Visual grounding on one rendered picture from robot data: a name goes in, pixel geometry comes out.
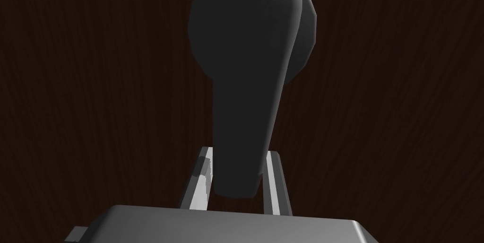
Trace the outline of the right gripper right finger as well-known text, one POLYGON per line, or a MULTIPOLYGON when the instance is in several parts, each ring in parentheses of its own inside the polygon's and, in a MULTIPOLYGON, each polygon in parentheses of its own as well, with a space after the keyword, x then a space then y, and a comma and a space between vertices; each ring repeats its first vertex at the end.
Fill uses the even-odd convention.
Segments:
POLYGON ((263 165, 264 214, 293 216, 284 171, 277 151, 268 151, 263 165))

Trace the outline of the dark grey door handle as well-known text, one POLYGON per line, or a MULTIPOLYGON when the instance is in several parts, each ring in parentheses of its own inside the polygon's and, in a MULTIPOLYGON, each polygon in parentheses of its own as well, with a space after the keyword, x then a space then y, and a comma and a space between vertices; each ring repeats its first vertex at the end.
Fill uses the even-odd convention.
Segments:
POLYGON ((213 184, 217 195, 255 197, 283 86, 316 39, 311 0, 194 0, 192 53, 213 81, 213 184))

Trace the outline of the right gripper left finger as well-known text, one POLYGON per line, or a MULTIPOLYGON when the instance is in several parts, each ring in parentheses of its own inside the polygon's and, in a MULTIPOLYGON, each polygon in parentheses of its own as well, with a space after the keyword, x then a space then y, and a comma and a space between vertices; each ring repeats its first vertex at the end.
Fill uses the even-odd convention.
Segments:
POLYGON ((202 147, 183 191, 180 209, 207 210, 213 179, 213 148, 202 147))

